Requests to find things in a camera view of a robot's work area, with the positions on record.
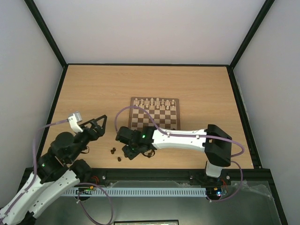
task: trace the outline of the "chessboard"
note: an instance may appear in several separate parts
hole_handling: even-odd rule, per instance
[[[130,105],[145,109],[160,128],[180,130],[179,99],[132,97]],[[154,125],[143,110],[131,108],[128,127],[132,130],[141,131],[144,126]]]

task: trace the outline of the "perforated metal strip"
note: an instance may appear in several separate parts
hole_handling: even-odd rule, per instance
[[[206,197],[205,188],[131,188],[105,187],[111,197]],[[77,196],[77,187],[70,188],[62,196]],[[105,196],[101,190],[86,191],[80,196]]]

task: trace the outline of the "wooden table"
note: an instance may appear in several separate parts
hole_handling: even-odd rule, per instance
[[[163,149],[147,158],[124,158],[122,143],[115,141],[114,117],[130,105],[132,96],[156,96],[180,100],[182,130],[206,128],[216,124],[233,140],[247,147],[233,91],[225,67],[173,66],[86,66],[70,65],[60,92],[53,122],[80,111],[83,121],[106,114],[106,132],[90,142],[89,154],[81,154],[93,168],[204,168],[206,155],[194,150]],[[121,113],[118,126],[128,125],[129,110]],[[61,132],[70,131],[68,123],[50,128],[43,154]],[[240,151],[232,146],[232,153]],[[248,148],[234,158],[242,168],[253,168]]]

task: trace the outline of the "purple hose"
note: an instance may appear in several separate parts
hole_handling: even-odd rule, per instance
[[[144,110],[143,108],[140,108],[140,107],[138,107],[138,106],[134,106],[134,105],[132,105],[132,106],[127,106],[127,107],[121,109],[121,110],[117,113],[116,117],[114,118],[114,128],[115,128],[116,132],[118,132],[118,127],[117,127],[117,118],[118,118],[118,116],[120,115],[121,112],[123,112],[124,110],[129,109],[129,108],[134,108],[134,109],[141,109],[141,110],[143,110],[144,113],[146,113],[146,114],[149,116],[151,122],[152,122],[153,125],[156,127],[156,129],[157,129],[160,133],[162,133],[162,134],[164,134],[164,135],[168,135],[167,132],[165,132],[165,131],[163,131],[161,128],[159,128],[159,126],[154,122],[154,119],[151,117],[151,115],[150,115],[146,110]],[[238,143],[238,142],[236,142],[236,141],[227,139],[227,138],[223,138],[223,137],[212,136],[212,135],[180,135],[180,134],[172,134],[172,133],[170,133],[169,135],[170,135],[170,136],[174,136],[174,137],[205,137],[205,138],[218,139],[218,140],[221,140],[221,141],[225,141],[225,142],[230,142],[230,143],[236,144],[236,145],[238,145],[238,146],[241,148],[241,152],[236,153],[236,154],[233,154],[233,155],[231,155],[231,157],[240,156],[241,154],[243,154],[243,153],[245,152],[245,148],[244,148],[244,146],[243,146],[242,144],[240,144],[240,143]]]
[[[94,224],[96,225],[109,225],[112,223],[113,221],[113,213],[114,213],[114,210],[113,210],[113,202],[112,202],[112,198],[107,194],[107,192],[101,188],[99,185],[96,185],[96,184],[93,184],[93,183],[80,183],[79,185],[92,185],[92,186],[96,186],[97,188],[99,188],[105,195],[106,197],[108,198],[108,201],[109,201],[109,204],[111,206],[111,218],[110,220],[108,221],[107,224],[101,224],[101,223],[98,223],[96,220],[94,220],[89,214],[88,212],[86,211],[86,209],[84,208],[83,204],[81,203],[81,201],[79,200],[79,197],[81,195],[82,192],[79,192],[78,196],[77,196],[77,200],[79,201],[79,204],[81,205],[82,209],[83,209],[83,212],[84,214],[90,219],[90,221],[92,221]]]
[[[223,199],[219,199],[219,200],[211,200],[208,196],[206,196],[206,198],[210,201],[210,202],[213,202],[213,203],[218,203],[218,202],[222,202],[222,201],[225,201],[225,200],[228,200],[228,199],[231,199],[232,197],[234,197],[238,192],[239,190],[241,189],[242,185],[243,185],[243,171],[242,171],[242,168],[241,166],[235,162],[235,161],[231,161],[232,163],[235,163],[236,165],[238,165],[239,169],[240,169],[240,185],[238,187],[238,189],[236,189],[236,191],[230,195],[229,197],[227,198],[223,198]]]
[[[32,157],[33,157],[33,179],[30,182],[30,184],[24,189],[24,192],[20,193],[17,198],[13,201],[13,203],[9,206],[9,208],[6,210],[6,212],[4,213],[4,215],[6,216],[11,209],[13,208],[13,206],[18,202],[18,200],[24,195],[25,192],[27,192],[29,190],[29,188],[31,188],[31,186],[33,185],[36,177],[37,177],[37,173],[38,173],[38,164],[37,164],[37,136],[39,134],[40,131],[42,131],[43,129],[53,126],[53,125],[57,125],[57,124],[61,124],[61,123],[65,123],[68,122],[68,120],[61,120],[58,121],[56,123],[51,123],[51,124],[47,124],[43,127],[41,127],[39,130],[37,130],[36,134],[34,135],[33,138],[33,143],[32,143]],[[0,224],[2,224],[2,221],[4,220],[5,216],[0,219]]]

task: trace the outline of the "purple cable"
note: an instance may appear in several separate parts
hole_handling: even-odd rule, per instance
[[[127,106],[127,107],[121,109],[121,110],[117,113],[117,115],[116,115],[116,117],[115,117],[115,119],[114,119],[114,128],[115,128],[116,132],[118,132],[118,127],[117,127],[117,118],[118,118],[118,116],[120,115],[121,112],[123,112],[123,111],[126,110],[126,109],[130,109],[130,108],[141,109],[141,110],[143,110],[144,113],[146,113],[146,114],[149,116],[151,122],[152,122],[153,125],[156,127],[156,129],[157,129],[160,133],[162,133],[162,134],[164,134],[164,135],[168,135],[167,132],[165,132],[165,131],[163,131],[161,128],[159,128],[159,126],[154,122],[154,119],[151,117],[151,115],[150,115],[146,110],[144,110],[143,108],[140,108],[140,107],[138,107],[138,106],[134,106],[134,105],[132,105],[132,106]],[[239,153],[236,153],[236,154],[231,155],[231,157],[240,156],[241,154],[243,154],[243,153],[245,152],[245,148],[244,148],[244,146],[243,146],[242,144],[240,144],[240,143],[238,143],[238,142],[236,142],[236,141],[227,139],[227,138],[223,138],[223,137],[212,136],[212,135],[180,135],[180,134],[172,134],[172,133],[170,133],[169,136],[173,136],[173,137],[205,137],[205,138],[218,139],[218,140],[221,140],[221,141],[225,141],[225,142],[230,142],[230,143],[236,144],[236,145],[238,145],[242,150],[241,150],[241,152],[239,152]]]
[[[80,195],[81,195],[82,192],[79,192],[79,194],[78,194],[78,196],[77,196],[77,200],[78,200],[79,204],[81,205],[84,214],[85,214],[85,215],[90,219],[90,221],[92,221],[94,224],[96,224],[96,225],[109,225],[109,224],[111,224],[112,221],[113,221],[113,214],[114,214],[112,198],[107,194],[107,192],[106,192],[103,188],[101,188],[101,187],[100,187],[99,185],[97,185],[97,184],[93,184],[93,183],[80,183],[79,185],[92,185],[92,186],[95,186],[95,187],[99,188],[99,189],[106,195],[106,197],[108,198],[109,204],[110,204],[110,206],[111,206],[111,218],[110,218],[110,220],[108,221],[107,224],[101,224],[101,223],[98,223],[96,220],[94,220],[94,219],[88,214],[88,212],[87,212],[86,209],[84,208],[83,204],[82,204],[81,201],[79,200],[79,197],[80,197]]]
[[[210,202],[213,202],[213,203],[217,203],[217,202],[222,202],[222,201],[225,201],[225,200],[228,200],[228,199],[231,199],[232,197],[234,197],[238,192],[239,190],[241,189],[242,185],[243,185],[243,171],[242,171],[242,168],[241,166],[235,162],[235,161],[231,161],[232,163],[235,163],[236,165],[238,165],[239,169],[240,169],[240,185],[238,187],[238,189],[236,189],[236,191],[230,195],[229,197],[227,198],[223,198],[223,199],[219,199],[219,200],[211,200],[208,196],[206,196],[206,198],[210,201]]]
[[[38,173],[38,164],[37,164],[37,135],[39,134],[40,131],[42,131],[43,129],[53,126],[53,125],[57,125],[57,124],[61,124],[61,123],[65,123],[68,122],[68,120],[61,120],[58,121],[56,123],[51,123],[51,124],[47,124],[43,127],[41,127],[39,130],[37,130],[36,134],[34,135],[33,138],[33,143],[32,143],[32,157],[33,157],[33,179],[30,182],[30,184],[24,189],[24,192],[20,193],[17,198],[13,201],[13,203],[9,206],[9,208],[6,210],[6,212],[4,213],[4,215],[6,216],[11,209],[13,208],[13,206],[19,201],[19,199],[24,195],[25,192],[27,192],[29,190],[29,188],[31,188],[31,186],[33,185],[36,177],[37,177],[37,173]],[[2,221],[4,220],[5,216],[0,219],[0,224],[2,224]]]

